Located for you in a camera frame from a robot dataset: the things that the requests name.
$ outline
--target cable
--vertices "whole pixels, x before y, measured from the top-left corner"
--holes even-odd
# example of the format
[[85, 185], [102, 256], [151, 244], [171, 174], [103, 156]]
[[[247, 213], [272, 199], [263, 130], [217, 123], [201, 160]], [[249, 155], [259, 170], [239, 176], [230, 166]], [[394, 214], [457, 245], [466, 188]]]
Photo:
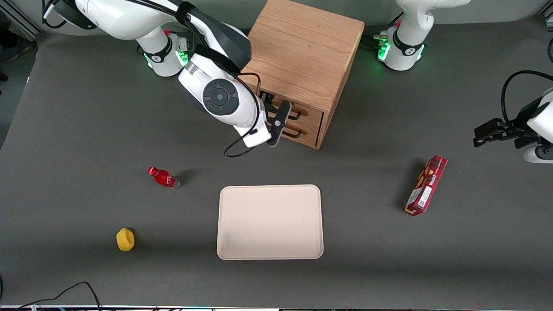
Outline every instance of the cable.
[[30, 302], [30, 303], [24, 304], [21, 307], [16, 308], [16, 309], [23, 309], [23, 308], [28, 307], [30, 305], [34, 305], [34, 304], [41, 303], [41, 302], [44, 302], [44, 301], [56, 300], [56, 299], [60, 298], [61, 295], [65, 294], [67, 291], [69, 291], [69, 290], [71, 290], [71, 289], [73, 289], [73, 288], [75, 288], [75, 287], [77, 287], [81, 284], [86, 284], [88, 286], [88, 288], [92, 292], [92, 295], [94, 296], [94, 300], [96, 302], [96, 305], [98, 306], [98, 310], [101, 310], [101, 305], [100, 305], [100, 301], [98, 300], [98, 296], [96, 296], [96, 292], [94, 291], [94, 289], [92, 289], [92, 286], [90, 286], [90, 284], [88, 282], [79, 282], [79, 283], [71, 286], [70, 288], [64, 290], [63, 292], [59, 293], [59, 295], [57, 295], [55, 298], [47, 298], [47, 299], [41, 299], [41, 300], [33, 301], [33, 302]]
[[505, 84], [503, 85], [503, 90], [501, 91], [501, 113], [503, 114], [503, 118], [505, 119], [505, 123], [509, 127], [509, 129], [518, 137], [524, 139], [525, 141], [532, 141], [529, 137], [524, 136], [520, 131], [515, 130], [511, 120], [509, 120], [509, 117], [507, 116], [507, 109], [505, 108], [505, 94], [507, 93], [507, 87], [509, 86], [509, 83], [518, 75], [521, 74], [530, 74], [535, 76], [540, 76], [542, 78], [546, 78], [550, 81], [553, 81], [553, 76], [545, 74], [543, 72], [534, 71], [534, 70], [521, 70], [513, 73], [507, 81], [505, 81]]
[[547, 55], [549, 56], [549, 60], [553, 63], [553, 55], [551, 55], [551, 48], [553, 47], [553, 39], [549, 41], [549, 44], [547, 45]]
[[376, 49], [376, 46], [374, 46], [374, 44], [368, 44], [366, 42], [363, 42], [363, 40], [359, 41], [359, 43], [363, 44], [364, 46], [366, 46], [367, 48], [371, 49], [371, 50], [375, 50]]
[[65, 25], [67, 23], [67, 21], [64, 20], [63, 22], [59, 23], [58, 25], [52, 26], [44, 18], [44, 15], [46, 14], [46, 11], [50, 8], [50, 6], [55, 6], [59, 1], [60, 0], [49, 0], [48, 3], [44, 3], [44, 0], [42, 0], [42, 15], [40, 16], [40, 19], [41, 19], [43, 24], [45, 24], [46, 26], [48, 26], [52, 29], [58, 29], [58, 28], [62, 27], [63, 25]]
[[[238, 75], [241, 75], [241, 76], [248, 76], [248, 75], [252, 75], [252, 76], [256, 76], [257, 77], [257, 81], [258, 81], [258, 84], [261, 83], [261, 77], [258, 75], [258, 74], [255, 74], [253, 72], [244, 72], [244, 73], [240, 73]], [[244, 83], [244, 81], [242, 81], [242, 79], [238, 78], [237, 76], [235, 77], [242, 85], [244, 85], [246, 87], [246, 89], [248, 89], [248, 91], [250, 91], [250, 93], [252, 93], [252, 89], [250, 89], [246, 83]], [[241, 156], [244, 156], [246, 154], [248, 154], [250, 151], [252, 151], [253, 149], [255, 149], [255, 147], [252, 147], [252, 148], [249, 148], [247, 149], [246, 151], [240, 153], [240, 154], [235, 154], [235, 155], [228, 155], [227, 152], [232, 148], [234, 147], [234, 145], [236, 145], [238, 142], [240, 142], [241, 140], [243, 140], [246, 136], [248, 136], [249, 133], [251, 133], [252, 130], [255, 129], [255, 126], [257, 124], [257, 122], [259, 121], [259, 115], [261, 114], [260, 112], [260, 109], [259, 109], [259, 103], [257, 103], [257, 96], [255, 96], [254, 94], [252, 94], [252, 97], [254, 99], [254, 102], [256, 102], [256, 107], [257, 107], [257, 116], [255, 118], [255, 122], [253, 123], [253, 126], [252, 128], [250, 128], [250, 130], [248, 132], [246, 132], [246, 134], [242, 135], [239, 139], [235, 140], [234, 142], [232, 142], [226, 149], [225, 151], [223, 152], [223, 154], [226, 156], [226, 157], [229, 157], [229, 158], [238, 158], [238, 157], [241, 157]]]
[[396, 17], [388, 24], [388, 26], [393, 25], [402, 15], [403, 15], [403, 12], [399, 13], [399, 15], [396, 16]]

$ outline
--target plastic tray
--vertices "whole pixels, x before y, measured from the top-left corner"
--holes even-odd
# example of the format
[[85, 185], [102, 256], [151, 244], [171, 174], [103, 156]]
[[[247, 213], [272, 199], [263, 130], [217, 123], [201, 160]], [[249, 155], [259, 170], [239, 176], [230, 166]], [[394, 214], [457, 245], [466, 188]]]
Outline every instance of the plastic tray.
[[221, 191], [220, 259], [317, 259], [323, 250], [317, 186], [230, 186]]

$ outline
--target wood grain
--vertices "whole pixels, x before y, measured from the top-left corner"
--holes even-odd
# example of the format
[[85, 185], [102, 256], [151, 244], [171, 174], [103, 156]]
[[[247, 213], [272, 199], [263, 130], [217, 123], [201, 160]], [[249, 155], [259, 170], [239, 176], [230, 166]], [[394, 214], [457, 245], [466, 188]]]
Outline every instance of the wood grain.
[[363, 28], [359, 20], [269, 0], [248, 35], [252, 61], [244, 72], [259, 74], [272, 93], [330, 112]]

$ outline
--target red snack box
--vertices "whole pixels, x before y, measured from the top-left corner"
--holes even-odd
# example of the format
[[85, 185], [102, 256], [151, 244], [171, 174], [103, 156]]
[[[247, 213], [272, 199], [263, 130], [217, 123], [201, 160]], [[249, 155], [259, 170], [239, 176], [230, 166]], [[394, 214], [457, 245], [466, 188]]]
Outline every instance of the red snack box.
[[426, 162], [422, 173], [419, 175], [415, 190], [411, 193], [411, 197], [405, 206], [407, 213], [416, 216], [426, 212], [446, 164], [447, 159], [439, 155]]

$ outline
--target wooden cabinet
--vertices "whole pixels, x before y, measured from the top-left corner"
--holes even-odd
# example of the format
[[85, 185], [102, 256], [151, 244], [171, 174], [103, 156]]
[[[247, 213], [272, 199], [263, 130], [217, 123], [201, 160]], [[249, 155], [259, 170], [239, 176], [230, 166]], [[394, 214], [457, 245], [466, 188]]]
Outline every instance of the wooden cabinet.
[[[359, 20], [290, 0], [267, 1], [248, 34], [252, 61], [242, 72], [259, 74], [276, 106], [292, 103], [297, 120], [288, 120], [283, 137], [321, 148], [363, 28]], [[255, 89], [254, 76], [242, 78]]]

